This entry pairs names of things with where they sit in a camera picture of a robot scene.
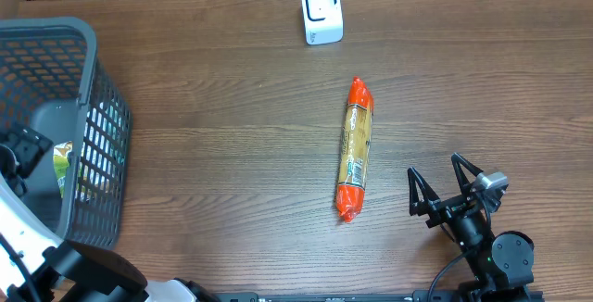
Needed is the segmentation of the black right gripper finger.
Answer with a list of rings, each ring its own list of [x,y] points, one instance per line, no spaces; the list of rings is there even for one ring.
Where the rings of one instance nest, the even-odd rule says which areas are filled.
[[[467,170],[474,178],[476,178],[483,171],[457,152],[452,154],[451,162],[461,193],[463,195],[469,195],[473,183],[468,180],[464,172]]]
[[[440,202],[440,197],[414,167],[408,168],[407,175],[410,188],[410,215],[422,216],[434,211],[434,206]]]

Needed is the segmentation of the green tea packet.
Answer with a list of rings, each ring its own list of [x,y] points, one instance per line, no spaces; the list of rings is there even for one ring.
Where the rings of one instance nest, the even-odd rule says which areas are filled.
[[[72,148],[73,142],[68,141],[55,145],[53,149],[53,167],[61,197],[63,197],[65,193],[66,175],[70,165]]]

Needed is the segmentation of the spaghetti pack with red ends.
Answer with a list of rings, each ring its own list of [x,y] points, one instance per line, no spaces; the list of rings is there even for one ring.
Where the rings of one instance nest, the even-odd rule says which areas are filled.
[[[335,205],[340,220],[352,222],[362,211],[372,139],[374,100],[366,83],[354,77],[341,134]]]

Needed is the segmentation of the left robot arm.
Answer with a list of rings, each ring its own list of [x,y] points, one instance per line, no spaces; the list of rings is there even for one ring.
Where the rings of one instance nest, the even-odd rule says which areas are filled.
[[[121,255],[62,239],[21,201],[28,177],[53,143],[15,123],[1,131],[1,291],[8,301],[208,301],[221,299],[193,281],[148,281]]]

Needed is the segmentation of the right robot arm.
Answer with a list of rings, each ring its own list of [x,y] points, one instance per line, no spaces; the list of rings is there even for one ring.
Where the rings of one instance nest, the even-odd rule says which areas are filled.
[[[426,226],[439,227],[461,253],[438,272],[425,291],[416,291],[416,301],[541,301],[543,294],[530,292],[534,281],[535,245],[518,231],[494,234],[492,216],[501,206],[509,186],[499,170],[486,172],[458,153],[451,156],[460,193],[441,199],[420,172],[410,167],[411,216],[425,216]],[[443,276],[466,261],[473,279],[452,291],[437,290]]]

